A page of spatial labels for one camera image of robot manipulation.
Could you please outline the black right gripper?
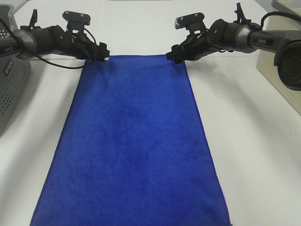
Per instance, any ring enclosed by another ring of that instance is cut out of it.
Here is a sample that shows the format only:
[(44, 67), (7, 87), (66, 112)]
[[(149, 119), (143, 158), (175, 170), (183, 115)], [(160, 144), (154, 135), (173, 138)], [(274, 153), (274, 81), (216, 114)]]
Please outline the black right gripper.
[(166, 53), (167, 60), (175, 64), (181, 64), (183, 61), (197, 61), (212, 53), (212, 46), (206, 41), (206, 34), (195, 34), (188, 37), (180, 44), (171, 47), (171, 51)]

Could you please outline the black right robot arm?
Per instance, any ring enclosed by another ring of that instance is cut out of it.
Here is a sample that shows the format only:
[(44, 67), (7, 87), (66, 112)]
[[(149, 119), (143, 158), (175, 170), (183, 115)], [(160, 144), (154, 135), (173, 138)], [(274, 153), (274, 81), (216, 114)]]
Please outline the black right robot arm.
[(197, 61), (215, 52), (253, 53), (263, 50), (275, 54), (273, 65), (281, 82), (289, 89), (301, 89), (301, 32), (299, 30), (264, 30), (264, 21), (270, 16), (282, 16), (300, 22), (301, 17), (294, 13), (274, 11), (265, 14), (261, 23), (247, 19), (237, 3), (237, 19), (232, 23), (223, 19), (214, 21), (206, 28), (201, 12), (176, 18), (175, 29), (189, 31), (186, 39), (173, 45), (166, 53), (167, 60), (175, 64), (183, 61)]

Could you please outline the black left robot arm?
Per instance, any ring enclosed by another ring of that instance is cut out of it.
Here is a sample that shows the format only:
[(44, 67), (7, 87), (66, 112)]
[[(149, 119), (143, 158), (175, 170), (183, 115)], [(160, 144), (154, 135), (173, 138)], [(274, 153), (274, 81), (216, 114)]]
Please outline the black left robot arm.
[(41, 28), (36, 26), (37, 10), (32, 12), (29, 25), (18, 27), (13, 6), (0, 6), (0, 56), (15, 56), (22, 60), (49, 54), (74, 57), (80, 60), (107, 61), (110, 52), (105, 43), (96, 43), (85, 28), (90, 25), (88, 14), (63, 12), (67, 22), (64, 30), (58, 25)]

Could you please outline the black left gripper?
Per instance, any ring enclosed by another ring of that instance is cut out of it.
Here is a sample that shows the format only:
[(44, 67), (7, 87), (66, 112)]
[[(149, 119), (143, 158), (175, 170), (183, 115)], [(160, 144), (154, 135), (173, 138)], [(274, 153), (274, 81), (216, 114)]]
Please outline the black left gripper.
[(86, 34), (73, 34), (71, 39), (71, 56), (77, 59), (91, 59), (98, 62), (108, 61), (110, 51), (107, 49), (107, 44), (103, 42), (91, 41)]

